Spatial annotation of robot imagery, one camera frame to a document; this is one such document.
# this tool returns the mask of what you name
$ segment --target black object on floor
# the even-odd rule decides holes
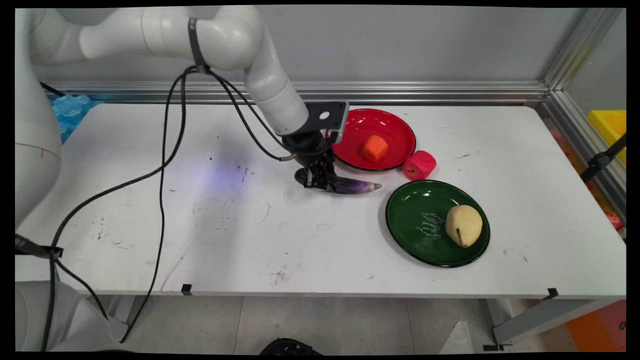
[[[260,355],[281,355],[281,356],[322,356],[309,345],[305,345],[298,340],[278,338],[272,341],[260,353]]]

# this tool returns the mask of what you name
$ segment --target black cable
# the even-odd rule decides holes
[[[163,246],[163,242],[164,242],[164,223],[165,223],[165,219],[164,219],[164,206],[163,206],[163,197],[162,197],[162,191],[163,191],[163,184],[164,184],[164,168],[167,167],[167,165],[169,165],[169,163],[171,163],[171,161],[174,159],[178,148],[180,147],[180,143],[182,142],[182,136],[184,135],[184,128],[185,128],[185,124],[186,124],[186,89],[185,89],[185,83],[186,83],[186,77],[188,74],[193,74],[198,72],[196,70],[195,66],[190,66],[188,67],[174,82],[173,85],[171,86],[170,90],[169,90],[169,94],[167,96],[167,100],[166,100],[166,106],[164,109],[164,128],[163,128],[163,143],[162,143],[162,163],[161,166],[143,176],[137,177],[136,179],[127,181],[126,183],[122,183],[120,185],[114,186],[110,189],[104,190],[103,192],[100,192],[92,197],[90,197],[89,199],[83,201],[82,203],[80,203],[80,205],[76,206],[62,221],[62,223],[60,224],[60,226],[58,227],[58,230],[56,231],[56,234],[53,238],[53,241],[51,242],[51,249],[55,249],[58,241],[60,240],[60,236],[62,234],[62,231],[64,230],[65,226],[68,224],[68,222],[71,220],[71,218],[78,212],[80,211],[83,207],[89,205],[91,202],[93,202],[94,200],[97,200],[105,195],[108,195],[116,190],[125,188],[126,186],[135,184],[137,182],[140,182],[144,179],[148,179],[151,176],[157,174],[158,172],[160,172],[160,193],[159,193],[159,203],[160,203],[160,213],[161,213],[161,232],[160,232],[160,244],[159,244],[159,248],[158,248],[158,255],[157,255],[157,259],[156,259],[156,267],[154,270],[154,276],[153,279],[151,280],[151,286],[149,287],[149,291],[147,292],[147,294],[145,295],[145,298],[142,302],[142,305],[140,306],[140,308],[138,309],[138,312],[136,313],[136,316],[133,318],[131,324],[129,325],[129,328],[127,329],[127,332],[124,334],[124,336],[122,337],[122,340],[120,340],[120,343],[123,343],[131,329],[133,328],[133,325],[136,323],[136,320],[138,319],[138,317],[140,316],[140,313],[142,312],[142,309],[144,308],[145,304],[147,303],[147,300],[149,298],[149,296],[151,295],[151,291],[153,290],[153,287],[156,283],[156,277],[157,277],[157,272],[158,272],[158,268],[160,265],[160,257],[161,257],[161,253],[162,253],[162,246]],[[262,144],[258,141],[258,139],[255,137],[253,131],[251,130],[251,128],[249,127],[249,125],[246,122],[246,119],[244,118],[244,115],[242,113],[242,111],[240,110],[240,107],[238,106],[233,94],[231,93],[231,91],[228,89],[227,85],[229,85],[231,88],[234,89],[234,91],[236,91],[236,93],[238,95],[240,95],[240,98],[242,98],[242,100],[244,101],[244,103],[249,107],[249,109],[251,109],[251,111],[253,112],[253,114],[256,116],[256,118],[258,119],[258,121],[262,124],[262,126],[266,129],[266,131],[271,135],[271,137],[278,143],[278,145],[280,145],[281,147],[283,147],[285,150],[293,153],[293,154],[297,154],[297,155],[304,155],[304,156],[314,156],[314,155],[320,155],[324,152],[326,152],[328,149],[331,148],[332,145],[329,145],[327,148],[322,149],[320,151],[317,152],[308,152],[308,153],[304,153],[304,152],[294,152],[291,151],[290,149],[288,149],[280,140],[278,140],[278,138],[271,132],[271,130],[267,127],[267,125],[264,123],[264,121],[262,120],[262,118],[260,118],[260,116],[258,115],[258,113],[253,109],[253,107],[251,106],[251,104],[247,101],[247,99],[244,97],[244,95],[233,85],[231,84],[229,81],[227,81],[226,79],[224,79],[221,76],[218,76],[217,74],[215,74],[213,71],[208,70],[207,71],[208,75],[213,76],[214,78],[216,78],[218,80],[218,82],[220,82],[220,85],[222,85],[222,87],[225,89],[225,91],[227,92],[227,95],[229,96],[229,98],[231,99],[232,103],[234,104],[234,107],[236,108],[236,111],[238,113],[238,115],[240,116],[240,119],[242,120],[245,128],[247,129],[247,132],[249,132],[249,135],[251,136],[251,138],[253,139],[253,141],[256,143],[256,145],[258,145],[258,147],[265,153],[267,154],[269,157],[279,160],[279,161],[283,161],[285,158],[279,158],[273,154],[271,154],[270,152],[268,152],[263,146]],[[167,128],[167,123],[168,123],[168,113],[169,113],[169,105],[171,103],[171,97],[173,95],[173,91],[175,90],[175,86],[177,85],[178,81],[180,81],[180,105],[182,108],[182,119],[181,119],[181,123],[180,123],[180,132],[178,134],[178,140],[176,141],[175,147],[173,148],[173,151],[171,153],[171,155],[169,156],[169,158],[165,161],[165,156],[166,156],[166,128]],[[54,88],[51,88],[50,86],[44,84],[44,83],[40,83],[45,89],[47,89],[48,91],[56,94],[56,95],[60,95],[60,96],[64,96],[63,93],[55,90]],[[73,277],[75,280],[77,280],[78,282],[80,282],[92,295],[92,297],[95,299],[96,303],[98,304],[98,307],[100,308],[100,311],[102,313],[102,315],[107,318],[106,312],[104,310],[104,307],[102,306],[102,303],[100,302],[100,299],[98,299],[98,296],[96,296],[95,292],[93,292],[93,290],[91,289],[91,287],[84,282],[82,279],[80,279],[80,277],[78,277],[76,274],[73,274],[69,269],[67,269],[64,265],[62,265],[62,263],[60,263],[59,260],[54,260],[54,253],[53,250],[49,255],[49,277],[50,277],[50,292],[49,292],[49,308],[47,311],[47,321],[46,321],[46,325],[45,325],[45,334],[44,334],[44,338],[43,338],[43,342],[42,342],[42,347],[41,350],[42,351],[46,351],[47,348],[47,340],[49,339],[49,331],[51,329],[51,320],[52,320],[52,316],[53,316],[53,307],[54,307],[54,298],[55,298],[55,265],[60,266],[60,268],[62,270],[64,270],[66,273],[68,273],[71,277]]]
[[[53,300],[56,297],[56,269],[53,262],[53,253],[49,254],[49,308],[47,310],[47,321],[44,325],[44,336],[40,351],[47,351],[47,342],[49,341],[49,331],[51,330],[51,319],[53,319]]]
[[[164,155],[164,145],[165,145],[165,141],[166,141],[166,126],[167,126],[167,121],[168,121],[168,108],[169,108],[169,103],[171,100],[171,96],[173,94],[173,90],[175,89],[176,84],[178,83],[178,81],[182,80],[182,84],[181,84],[181,103],[182,103],[182,118],[181,118],[181,122],[180,122],[180,132],[178,133],[178,140],[176,141],[175,147],[173,148],[173,151],[171,153],[171,155],[169,156],[169,158],[163,162],[163,164],[145,174],[142,175],[140,177],[137,177],[136,179],[127,181],[126,183],[122,183],[120,185],[114,186],[110,189],[104,190],[103,192],[100,192],[92,197],[90,197],[89,199],[83,201],[82,203],[80,203],[80,205],[76,206],[65,218],[64,220],[62,220],[62,223],[60,224],[60,226],[58,227],[58,230],[56,231],[56,234],[53,238],[53,241],[51,242],[51,249],[55,249],[56,245],[58,244],[58,241],[60,240],[60,236],[62,235],[62,231],[64,230],[65,226],[69,223],[69,221],[71,220],[71,218],[78,212],[80,211],[83,207],[89,205],[91,202],[93,202],[96,199],[99,199],[107,194],[110,194],[116,190],[125,188],[126,186],[135,184],[137,182],[140,182],[144,179],[148,179],[150,177],[152,177],[153,175],[156,175],[158,172],[163,171],[165,167],[167,167],[167,165],[169,165],[169,163],[171,163],[171,161],[174,159],[176,153],[178,152],[178,148],[180,147],[180,143],[182,142],[182,136],[184,135],[184,127],[185,127],[185,123],[186,123],[186,97],[185,97],[185,80],[188,74],[192,74],[196,71],[196,67],[195,66],[190,66],[188,67],[174,82],[173,85],[169,91],[169,95],[167,97],[167,107],[165,109],[165,114],[164,114],[164,128],[165,131],[163,133],[163,155]],[[147,301],[149,293],[151,292],[151,289],[153,288],[153,283],[156,281],[156,275],[157,275],[157,270],[158,270],[158,264],[159,264],[159,260],[160,260],[160,250],[162,249],[162,237],[161,237],[161,242],[160,242],[160,249],[158,251],[158,260],[156,262],[156,270],[154,272],[154,278],[152,281],[152,285],[151,288],[149,289],[149,292],[147,293],[147,297],[145,297],[145,301],[143,302],[143,306],[144,303]],[[95,293],[92,294],[94,296],[95,301],[98,303],[99,307],[102,307],[102,304],[100,303],[100,299],[98,299],[95,296]],[[49,308],[47,310],[47,321],[45,324],[45,332],[44,332],[44,338],[42,340],[42,347],[40,348],[41,351],[46,351],[47,349],[47,341],[49,339],[49,331],[51,329],[51,319],[53,318],[53,307],[54,307],[54,298],[55,298],[55,262],[54,262],[54,253],[53,250],[52,252],[49,254]],[[140,311],[142,310],[142,307],[140,307],[140,310],[138,310],[138,314],[136,315],[136,318],[138,318],[138,315],[140,315]],[[131,330],[131,326],[129,326],[129,329],[127,330],[127,334],[129,333],[129,331]]]
[[[236,107],[236,111],[238,112],[238,115],[240,116],[240,120],[242,120],[242,123],[244,124],[244,127],[246,128],[246,130],[249,132],[249,135],[251,136],[251,138],[253,139],[253,141],[255,142],[256,145],[258,145],[258,147],[260,148],[260,150],[262,150],[265,154],[267,154],[267,156],[269,156],[272,159],[276,159],[278,161],[282,161],[283,158],[279,158],[278,156],[275,156],[274,154],[271,154],[269,151],[267,151],[267,149],[265,149],[262,144],[258,141],[258,139],[255,137],[255,135],[253,134],[253,131],[251,131],[251,128],[249,127],[249,124],[246,123],[246,119],[244,118],[244,115],[242,114],[242,111],[240,111],[240,107],[238,106],[238,103],[236,102],[236,99],[234,98],[233,94],[231,94],[231,91],[229,90],[229,88],[227,87],[227,85],[224,83],[224,81],[222,81],[222,78],[219,78],[213,71],[208,70],[207,74],[212,75],[214,78],[216,78],[218,80],[218,82],[220,83],[220,85],[222,85],[223,88],[225,88],[225,91],[227,92],[227,95],[229,95],[229,98],[231,99],[231,102],[234,103],[234,106]]]
[[[69,276],[73,277],[77,282],[81,283],[87,290],[89,290],[89,293],[91,294],[91,296],[93,296],[95,301],[98,303],[98,307],[100,308],[100,312],[102,313],[104,318],[107,319],[107,321],[109,321],[109,318],[107,317],[107,312],[104,310],[104,307],[102,306],[102,303],[98,300],[98,296],[93,292],[93,289],[91,289],[91,286],[89,286],[89,284],[87,284],[84,280],[80,279],[80,277],[78,277],[78,275],[76,275],[73,272],[71,272],[71,270],[69,270],[65,265],[62,265],[62,263],[60,262],[60,259],[56,259],[56,264],[58,266],[60,266],[60,268],[64,272],[69,274]]]
[[[47,90],[48,92],[50,92],[50,93],[52,93],[54,95],[57,95],[57,96],[60,96],[60,97],[65,96],[65,93],[63,93],[62,91],[56,90],[55,88],[52,88],[51,86],[43,83],[42,81],[40,82],[40,86],[42,86],[42,88],[44,90]]]
[[[216,80],[218,80],[218,82],[222,85],[222,87],[225,89],[225,91],[227,92],[227,95],[229,96],[229,98],[231,99],[231,102],[234,104],[234,106],[236,107],[236,111],[238,112],[238,115],[240,116],[240,119],[243,121],[244,126],[247,128],[247,131],[249,131],[249,135],[251,135],[251,137],[253,138],[253,141],[255,141],[255,143],[258,145],[258,147],[260,147],[260,149],[262,149],[262,151],[264,151],[268,156],[271,156],[272,158],[279,160],[279,161],[283,161],[283,158],[276,158],[275,156],[271,155],[270,153],[268,153],[266,150],[264,150],[264,148],[261,146],[261,144],[258,142],[258,140],[255,138],[255,136],[253,135],[251,129],[249,129],[248,125],[246,124],[246,121],[244,119],[244,116],[242,114],[242,111],[240,110],[240,108],[238,107],[236,100],[233,96],[233,94],[231,94],[231,91],[229,91],[229,89],[225,86],[225,84],[227,84],[229,87],[231,87],[232,89],[234,89],[234,91],[238,94],[238,96],[240,96],[240,98],[244,101],[245,105],[247,105],[249,107],[249,109],[251,110],[251,112],[253,113],[253,115],[258,119],[258,121],[262,124],[262,126],[264,127],[264,129],[267,131],[267,133],[269,133],[269,135],[271,135],[271,137],[275,140],[276,143],[278,143],[278,145],[280,145],[283,149],[285,149],[286,151],[291,152],[292,154],[295,155],[300,155],[300,156],[316,156],[316,155],[322,155],[324,154],[327,150],[331,149],[331,147],[333,146],[333,144],[330,144],[329,146],[327,146],[327,148],[318,150],[318,151],[314,151],[314,152],[296,152],[290,148],[288,148],[286,145],[284,145],[280,140],[278,140],[278,138],[273,134],[273,132],[271,132],[271,130],[269,129],[269,127],[267,126],[267,124],[264,123],[264,121],[262,120],[262,118],[260,117],[260,115],[258,115],[258,113],[255,111],[255,109],[253,109],[253,106],[249,103],[249,101],[244,97],[244,95],[240,92],[240,90],[238,90],[232,83],[230,83],[227,79],[223,78],[222,76],[217,75],[215,72],[209,70],[207,71],[208,75],[213,76],[214,78],[216,78]]]
[[[167,128],[167,123],[168,123],[168,116],[169,116],[169,103],[171,102],[171,96],[173,95],[173,89],[175,88],[175,84],[178,82],[178,79],[175,80],[175,82],[173,83],[171,89],[169,90],[169,95],[166,98],[166,106],[164,108],[164,129],[163,129],[163,137],[162,137],[162,164],[164,164],[164,148],[166,146],[166,128]],[[186,75],[182,77],[182,83],[180,84],[180,105],[182,106],[182,121],[184,123],[184,119],[187,113],[187,104],[186,104],[186,91],[185,91],[185,83],[186,80]],[[147,292],[147,295],[145,296],[145,299],[142,300],[142,305],[140,305],[140,308],[138,309],[138,312],[136,313],[136,316],[133,318],[133,320],[131,320],[131,324],[129,324],[129,328],[127,329],[127,332],[125,332],[124,336],[122,336],[122,340],[120,340],[120,343],[122,344],[128,337],[129,333],[131,332],[131,329],[133,329],[133,325],[136,323],[136,320],[138,320],[138,317],[140,316],[140,313],[142,312],[142,309],[145,307],[145,304],[147,303],[147,300],[149,299],[149,296],[151,295],[151,291],[154,289],[154,285],[156,283],[156,277],[158,275],[158,267],[160,265],[160,254],[162,253],[162,244],[164,242],[164,205],[163,205],[163,201],[162,201],[162,190],[163,190],[163,185],[164,185],[164,167],[162,167],[162,170],[160,171],[160,215],[162,218],[162,222],[161,222],[161,228],[160,228],[160,245],[158,246],[158,257],[156,259],[156,269],[154,270],[154,277],[151,280],[151,286],[149,286],[149,291]]]

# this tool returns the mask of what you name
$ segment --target floor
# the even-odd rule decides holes
[[[533,304],[512,307],[518,314]],[[256,355],[277,338],[294,338],[323,355],[438,354],[458,320],[467,322],[474,352],[493,344],[485,300],[156,296],[125,345],[135,352]],[[574,351],[564,325],[506,347]]]

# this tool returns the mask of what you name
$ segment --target table leg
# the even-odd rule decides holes
[[[496,325],[493,328],[493,335],[496,344],[508,345],[516,340],[547,331],[613,302],[615,300],[544,300],[522,314]],[[499,321],[499,312],[497,315],[493,315],[495,309],[498,309],[497,305],[494,304],[492,308],[491,301],[489,304],[492,318]]]
[[[118,340],[124,337],[129,328],[127,321],[135,298],[135,295],[114,295],[105,309],[113,334]]]

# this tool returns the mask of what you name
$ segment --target table surface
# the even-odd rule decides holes
[[[380,106],[404,119],[438,166],[430,179],[470,194],[491,224],[486,252],[459,268],[405,253],[386,227],[401,169],[338,175],[383,187],[306,190],[300,166],[252,142],[233,106],[189,105],[166,170],[166,232],[155,294],[530,298],[626,297],[626,246],[542,120],[527,107]],[[60,178],[18,233],[48,245],[63,217],[101,190],[159,166],[164,106],[101,104],[62,147]],[[265,146],[285,154],[259,126]],[[179,128],[172,106],[168,149]],[[160,234],[159,176],[103,197],[64,230],[62,262],[97,293],[146,293]],[[15,257],[15,280],[48,279],[45,259]],[[63,281],[85,293],[75,280]]]

